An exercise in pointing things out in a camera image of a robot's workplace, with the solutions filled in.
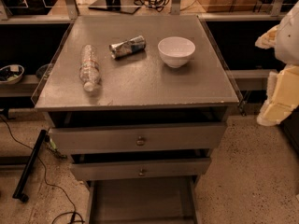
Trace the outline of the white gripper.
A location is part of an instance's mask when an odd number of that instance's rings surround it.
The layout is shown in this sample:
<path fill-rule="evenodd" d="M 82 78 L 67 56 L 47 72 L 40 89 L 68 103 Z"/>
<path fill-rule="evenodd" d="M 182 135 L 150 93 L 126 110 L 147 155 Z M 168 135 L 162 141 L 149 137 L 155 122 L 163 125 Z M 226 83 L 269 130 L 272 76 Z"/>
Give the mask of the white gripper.
<path fill-rule="evenodd" d="M 299 1 L 278 26 L 258 37 L 255 46 L 275 48 L 276 58 L 288 64 L 279 73 L 269 73 L 267 98 L 257 117 L 260 125 L 279 125 L 299 106 Z"/>

